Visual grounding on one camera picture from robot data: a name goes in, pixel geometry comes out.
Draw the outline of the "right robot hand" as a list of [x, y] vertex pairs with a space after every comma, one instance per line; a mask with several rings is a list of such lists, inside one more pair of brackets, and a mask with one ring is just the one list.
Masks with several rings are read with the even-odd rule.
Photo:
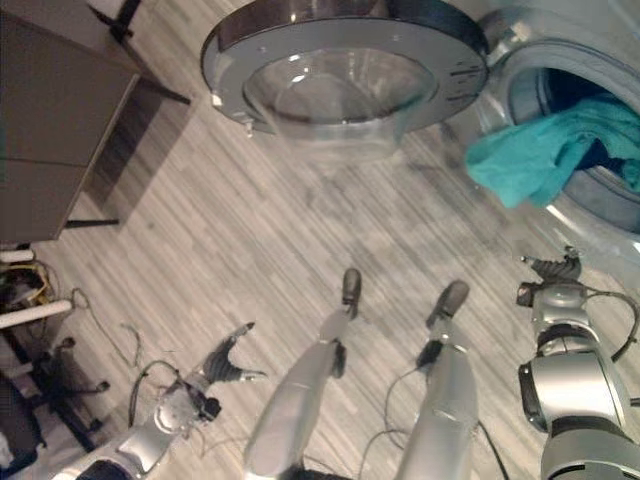
[[562, 261], [543, 260], [529, 255], [521, 256], [520, 261], [544, 282], [577, 282], [582, 273], [579, 251], [572, 246], [565, 247]]

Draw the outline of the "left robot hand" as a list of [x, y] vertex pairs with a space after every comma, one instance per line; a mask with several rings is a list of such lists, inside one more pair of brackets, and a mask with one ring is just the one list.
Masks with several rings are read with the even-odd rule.
[[206, 357], [201, 371], [210, 385], [220, 382], [253, 382], [267, 377], [263, 371], [241, 368], [230, 359], [231, 350], [238, 340], [251, 331], [254, 326], [254, 322], [242, 325], [221, 341], [215, 350]]

